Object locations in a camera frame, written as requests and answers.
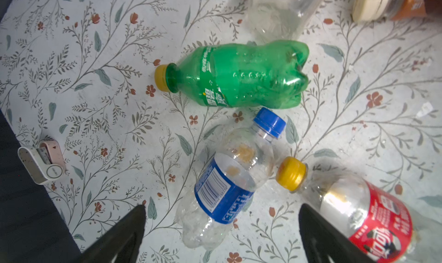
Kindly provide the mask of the clear bottle red label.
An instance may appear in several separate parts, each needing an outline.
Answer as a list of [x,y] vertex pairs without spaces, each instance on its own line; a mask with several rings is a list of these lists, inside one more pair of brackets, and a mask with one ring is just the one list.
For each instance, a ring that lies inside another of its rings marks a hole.
[[309,173],[287,157],[276,181],[298,194],[342,235],[376,263],[439,263],[442,225],[343,170]]

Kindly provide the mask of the green bottle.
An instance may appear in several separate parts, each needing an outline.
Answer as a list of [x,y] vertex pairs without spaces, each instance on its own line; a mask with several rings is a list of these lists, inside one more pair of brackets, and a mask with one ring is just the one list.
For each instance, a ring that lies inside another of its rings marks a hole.
[[308,87],[302,68],[309,53],[307,44],[292,40],[199,47],[177,64],[158,66],[155,84],[202,106],[290,109]]

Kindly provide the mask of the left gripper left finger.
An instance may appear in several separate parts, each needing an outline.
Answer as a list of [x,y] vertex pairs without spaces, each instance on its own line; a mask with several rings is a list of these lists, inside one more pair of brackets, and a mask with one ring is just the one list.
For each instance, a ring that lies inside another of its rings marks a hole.
[[107,233],[85,250],[75,263],[134,263],[145,233],[145,206],[135,206]]

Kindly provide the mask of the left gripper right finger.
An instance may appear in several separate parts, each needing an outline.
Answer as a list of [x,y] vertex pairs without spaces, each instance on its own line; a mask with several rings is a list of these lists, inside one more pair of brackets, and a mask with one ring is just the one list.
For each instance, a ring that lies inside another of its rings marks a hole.
[[309,263],[373,263],[308,204],[302,204],[299,232]]

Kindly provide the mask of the clear bottle blue label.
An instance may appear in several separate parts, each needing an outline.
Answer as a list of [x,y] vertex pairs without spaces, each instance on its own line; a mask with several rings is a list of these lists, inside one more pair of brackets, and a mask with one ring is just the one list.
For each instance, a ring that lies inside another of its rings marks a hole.
[[248,128],[238,128],[217,146],[195,185],[177,207],[175,221],[190,249],[214,250],[231,230],[234,219],[273,174],[272,141],[285,121],[261,108]]

